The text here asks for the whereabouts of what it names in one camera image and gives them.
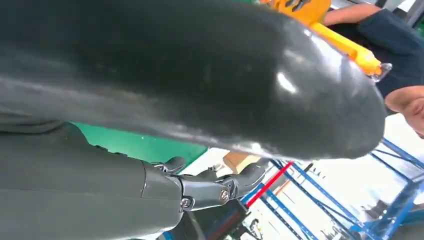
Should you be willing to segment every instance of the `yellow handle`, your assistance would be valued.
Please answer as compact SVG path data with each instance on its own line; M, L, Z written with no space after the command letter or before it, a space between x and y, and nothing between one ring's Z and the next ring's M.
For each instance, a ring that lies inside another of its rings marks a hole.
M367 75L380 75L381 61L376 59L373 52L365 47L345 38L335 31L327 28L321 23L313 23L309 26L313 31L321 37L327 39L332 45L338 48L343 53L346 53Z

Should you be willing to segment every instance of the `person's arm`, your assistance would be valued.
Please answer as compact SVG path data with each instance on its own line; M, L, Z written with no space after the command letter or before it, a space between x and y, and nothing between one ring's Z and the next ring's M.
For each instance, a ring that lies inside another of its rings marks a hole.
M370 43L398 56L424 54L424 40L404 20L387 9L371 4L358 4L330 11L326 26L357 24L356 31Z
M325 26L336 24L357 24L360 21L380 11L381 8L371 4L356 4L329 11L324 17L323 23Z

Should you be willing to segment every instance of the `person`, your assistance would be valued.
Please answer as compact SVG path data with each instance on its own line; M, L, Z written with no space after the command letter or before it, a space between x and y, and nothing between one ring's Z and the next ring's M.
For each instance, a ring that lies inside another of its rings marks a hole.
M372 4L329 11L323 24L369 49L392 70L376 84L388 114L401 113L424 135L424 38L400 17Z

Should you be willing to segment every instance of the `yellow tool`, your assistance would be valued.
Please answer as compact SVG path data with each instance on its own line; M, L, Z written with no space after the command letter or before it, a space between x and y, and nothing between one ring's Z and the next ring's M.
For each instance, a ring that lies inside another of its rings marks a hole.
M308 26L341 52L346 53L365 74L378 78L377 76L382 77L386 71L373 52L320 23L330 9L331 0L261 0L261 3L268 4L273 9Z

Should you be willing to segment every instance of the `glossy black surface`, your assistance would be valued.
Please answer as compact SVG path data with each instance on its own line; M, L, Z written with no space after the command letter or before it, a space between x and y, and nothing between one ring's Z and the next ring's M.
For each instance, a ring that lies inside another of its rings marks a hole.
M263 156L355 158L385 109L348 58L228 0L6 1L3 109Z

